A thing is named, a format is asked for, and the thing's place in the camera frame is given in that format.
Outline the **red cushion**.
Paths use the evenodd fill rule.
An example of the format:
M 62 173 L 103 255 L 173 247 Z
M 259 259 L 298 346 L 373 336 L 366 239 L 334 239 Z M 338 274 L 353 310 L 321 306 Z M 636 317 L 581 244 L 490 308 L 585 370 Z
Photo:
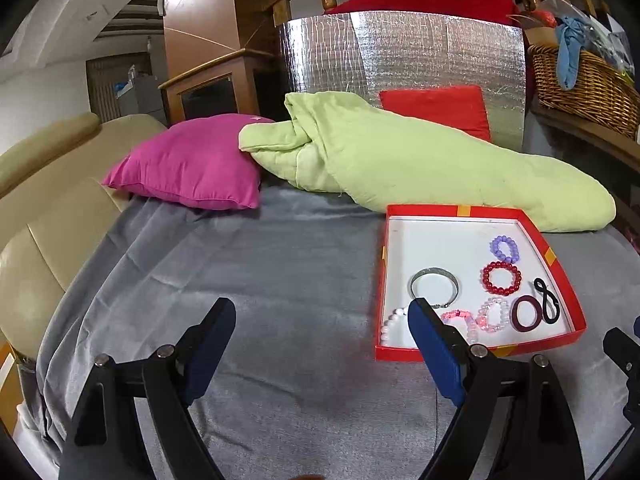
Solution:
M 393 89 L 378 95 L 384 110 L 464 131 L 491 142 L 483 91 L 480 86 Z

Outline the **beige leather sofa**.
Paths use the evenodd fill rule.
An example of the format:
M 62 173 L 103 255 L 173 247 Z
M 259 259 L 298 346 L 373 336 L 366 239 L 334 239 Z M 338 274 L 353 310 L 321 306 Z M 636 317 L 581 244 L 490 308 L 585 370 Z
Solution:
M 52 122 L 1 156 L 1 333 L 33 360 L 58 303 L 126 208 L 101 181 L 164 126 L 149 115 Z

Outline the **silver metal bangle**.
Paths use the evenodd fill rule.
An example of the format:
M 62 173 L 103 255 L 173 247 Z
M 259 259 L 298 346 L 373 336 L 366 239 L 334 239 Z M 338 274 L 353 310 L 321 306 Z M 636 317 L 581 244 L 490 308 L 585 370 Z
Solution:
M 407 289 L 411 299 L 423 298 L 433 309 L 451 307 L 461 292 L 454 274 L 438 266 L 424 268 L 413 274 Z

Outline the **wicker basket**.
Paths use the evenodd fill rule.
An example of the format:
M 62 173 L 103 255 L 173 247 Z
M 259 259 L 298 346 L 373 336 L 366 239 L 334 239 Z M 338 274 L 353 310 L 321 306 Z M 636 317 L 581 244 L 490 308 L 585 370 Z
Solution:
M 639 93 L 610 64 L 586 50 L 579 55 L 574 87 L 563 89 L 556 76 L 559 48 L 535 44 L 528 48 L 538 101 L 544 107 L 588 119 L 633 141 L 639 129 Z

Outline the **wooden cabinet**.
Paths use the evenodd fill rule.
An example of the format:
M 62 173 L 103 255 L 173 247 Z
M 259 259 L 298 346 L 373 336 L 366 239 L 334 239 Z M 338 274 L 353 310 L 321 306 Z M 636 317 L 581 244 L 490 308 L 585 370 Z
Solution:
M 278 34 L 268 0 L 162 0 L 171 125 L 226 113 L 284 114 Z

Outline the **red shallow gift box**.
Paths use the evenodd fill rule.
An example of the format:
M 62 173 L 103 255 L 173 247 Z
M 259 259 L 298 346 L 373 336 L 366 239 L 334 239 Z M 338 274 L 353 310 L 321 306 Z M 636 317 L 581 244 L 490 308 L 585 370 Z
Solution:
M 386 211 L 375 356 L 418 362 L 408 326 L 408 281 L 438 266 L 461 292 L 434 309 L 469 342 L 498 356 L 574 344 L 587 321 L 558 257 L 524 211 L 462 205 L 393 205 Z

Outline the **grey bed cover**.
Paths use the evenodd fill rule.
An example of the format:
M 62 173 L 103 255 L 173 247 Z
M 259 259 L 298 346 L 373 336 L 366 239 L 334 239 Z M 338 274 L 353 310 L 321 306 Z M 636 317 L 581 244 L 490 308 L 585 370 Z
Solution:
M 151 362 L 218 298 L 235 329 L 206 393 L 189 405 L 198 442 L 224 478 L 415 479 L 454 404 L 422 360 L 375 356 L 386 214 L 343 195 L 276 183 L 256 211 L 197 211 L 138 197 L 70 285 L 43 336 L 27 400 L 63 479 L 168 479 L 145 400 L 103 418 L 76 443 L 73 414 L 88 376 Z M 639 257 L 612 228 L 541 234 L 587 328 L 550 362 L 570 406 L 585 471 L 628 427 L 627 376 L 603 351 L 608 330 L 639 314 Z

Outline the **silver insulation foil panel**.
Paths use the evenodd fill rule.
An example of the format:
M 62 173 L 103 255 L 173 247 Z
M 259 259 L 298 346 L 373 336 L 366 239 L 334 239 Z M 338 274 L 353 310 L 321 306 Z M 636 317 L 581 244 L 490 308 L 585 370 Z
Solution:
M 523 146 L 521 29 L 444 14 L 364 11 L 296 18 L 280 26 L 279 39 L 292 91 L 352 92 L 379 106 L 386 90 L 475 84 L 495 144 Z

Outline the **wooden shelf table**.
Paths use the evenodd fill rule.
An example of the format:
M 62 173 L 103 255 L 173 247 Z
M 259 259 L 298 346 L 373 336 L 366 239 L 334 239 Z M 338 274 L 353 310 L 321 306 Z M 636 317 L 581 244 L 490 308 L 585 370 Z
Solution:
M 597 179 L 616 203 L 613 226 L 639 237 L 639 145 L 621 134 L 533 99 L 523 150 L 567 162 Z

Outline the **blue cloth in basket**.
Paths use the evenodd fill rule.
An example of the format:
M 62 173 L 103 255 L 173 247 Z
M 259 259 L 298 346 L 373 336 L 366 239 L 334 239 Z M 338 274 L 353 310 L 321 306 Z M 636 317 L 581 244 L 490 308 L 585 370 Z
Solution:
M 589 44 L 588 25 L 580 18 L 564 16 L 555 29 L 558 42 L 556 79 L 563 90 L 572 90 L 577 82 L 580 51 Z

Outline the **light green folded blanket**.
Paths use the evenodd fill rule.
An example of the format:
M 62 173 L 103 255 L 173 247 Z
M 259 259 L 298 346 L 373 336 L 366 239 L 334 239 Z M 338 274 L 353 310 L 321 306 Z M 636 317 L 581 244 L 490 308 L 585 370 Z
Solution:
M 613 196 L 562 160 L 514 152 L 467 133 L 374 107 L 348 92 L 292 92 L 285 122 L 242 128 L 239 148 L 308 192 L 345 193 L 364 208 L 465 205 L 521 209 L 541 232 L 597 231 Z

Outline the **magenta pillow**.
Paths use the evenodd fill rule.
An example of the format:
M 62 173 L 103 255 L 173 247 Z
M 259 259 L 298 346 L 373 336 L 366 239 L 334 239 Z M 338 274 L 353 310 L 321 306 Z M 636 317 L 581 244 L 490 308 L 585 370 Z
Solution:
M 239 149 L 239 134 L 247 125 L 267 122 L 247 114 L 179 122 L 136 146 L 102 184 L 195 209 L 256 209 L 259 169 Z

